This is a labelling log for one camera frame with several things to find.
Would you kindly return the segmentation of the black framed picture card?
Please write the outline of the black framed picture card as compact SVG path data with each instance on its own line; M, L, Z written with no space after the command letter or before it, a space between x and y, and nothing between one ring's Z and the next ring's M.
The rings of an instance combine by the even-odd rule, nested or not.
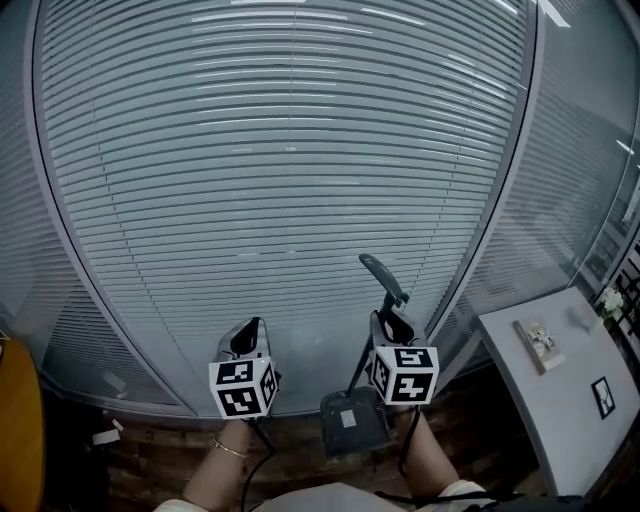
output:
M605 419L615 410L615 402L605 377L591 384L600 417Z

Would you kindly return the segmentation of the black long-handled dustpan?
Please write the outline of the black long-handled dustpan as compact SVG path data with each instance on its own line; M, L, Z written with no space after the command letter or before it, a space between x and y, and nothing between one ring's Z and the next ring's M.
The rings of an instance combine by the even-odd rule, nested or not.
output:
M389 327L389 313L409 301L409 295L392 273L376 257L362 253L360 262L377 279L386 291L379 313L384 321L389 341L393 342ZM384 403L371 387L359 387L357 382L369 365L371 349L369 335L357 362L349 386L344 391L326 395L320 403L322 432L326 455L343 456L376 449L389 440Z

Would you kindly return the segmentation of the person's light shirt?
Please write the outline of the person's light shirt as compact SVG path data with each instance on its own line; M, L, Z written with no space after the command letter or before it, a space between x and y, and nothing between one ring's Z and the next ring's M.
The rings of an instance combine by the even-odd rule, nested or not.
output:
M265 501L253 512L464 512L469 508L482 508L492 500L451 500L451 497L481 491L483 488L474 482L458 480L440 494L447 501L408 511L372 493L343 483L333 483L281 495Z

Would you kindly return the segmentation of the round wooden table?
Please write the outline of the round wooden table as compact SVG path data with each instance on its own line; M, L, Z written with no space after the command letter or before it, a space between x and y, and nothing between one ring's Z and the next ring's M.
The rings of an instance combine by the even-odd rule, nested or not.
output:
M45 481L44 409L28 349L0 341L0 512L40 512Z

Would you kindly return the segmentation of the grey venetian blind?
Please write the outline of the grey venetian blind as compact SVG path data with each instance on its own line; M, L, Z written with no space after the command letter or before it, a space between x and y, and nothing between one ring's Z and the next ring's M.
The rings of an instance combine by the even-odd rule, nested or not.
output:
M0 7L0 331L31 353L48 386L131 410L183 405L95 304L61 242L29 143L23 89L32 0Z
M617 0L550 0L531 120L482 255L436 333L454 361L481 314L571 285L621 188L636 132L640 49Z
M84 277L187 410L253 316L275 408L347 385L383 292L427 324L515 132L535 0L40 0L47 171Z

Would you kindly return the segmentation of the white rectangular table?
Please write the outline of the white rectangular table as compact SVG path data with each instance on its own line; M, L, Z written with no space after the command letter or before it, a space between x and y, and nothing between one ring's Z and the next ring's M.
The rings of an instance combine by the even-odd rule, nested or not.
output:
M539 375L513 323L541 318L565 361ZM577 288L480 316L485 346L530 437L547 489L586 495L640 413L640 392L620 350ZM591 384L605 377L615 410L600 417Z

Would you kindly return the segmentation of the person's left forearm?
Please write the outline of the person's left forearm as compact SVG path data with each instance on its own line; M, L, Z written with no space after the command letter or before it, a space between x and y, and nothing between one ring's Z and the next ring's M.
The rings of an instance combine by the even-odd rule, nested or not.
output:
M184 499L210 512L228 510L246 465L250 440L251 429L247 422L226 422L214 447L187 483Z

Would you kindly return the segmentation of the person's right forearm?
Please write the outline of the person's right forearm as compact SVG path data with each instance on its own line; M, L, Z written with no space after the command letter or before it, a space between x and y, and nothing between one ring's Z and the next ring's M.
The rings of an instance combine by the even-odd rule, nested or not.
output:
M400 447L408 439L415 412L401 408L394 412L394 422ZM427 420L418 412L417 424L410 436L403 468L413 497L437 497L449 485L459 480L459 474L434 436Z

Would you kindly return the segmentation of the grey book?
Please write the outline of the grey book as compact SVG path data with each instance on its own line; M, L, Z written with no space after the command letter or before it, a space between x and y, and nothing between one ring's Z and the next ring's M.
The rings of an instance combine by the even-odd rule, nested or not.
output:
M516 320L513 327L539 375L559 366L565 357L541 318Z

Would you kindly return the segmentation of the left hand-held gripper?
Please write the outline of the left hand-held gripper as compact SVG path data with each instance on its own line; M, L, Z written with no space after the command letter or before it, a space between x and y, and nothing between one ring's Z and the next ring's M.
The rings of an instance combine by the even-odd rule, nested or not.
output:
M267 327L250 317L228 331L209 364L209 384L223 419L268 416L278 391L276 368L268 345ZM231 348L257 348L245 355Z

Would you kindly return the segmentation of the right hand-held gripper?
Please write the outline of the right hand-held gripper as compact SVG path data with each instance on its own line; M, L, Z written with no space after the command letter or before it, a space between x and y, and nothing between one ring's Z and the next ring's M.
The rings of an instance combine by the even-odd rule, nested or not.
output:
M370 314L369 325L368 378L379 398L385 405L428 404L439 376L437 349L428 346L416 323L400 312L389 313L394 343L387 340L384 321L376 310Z

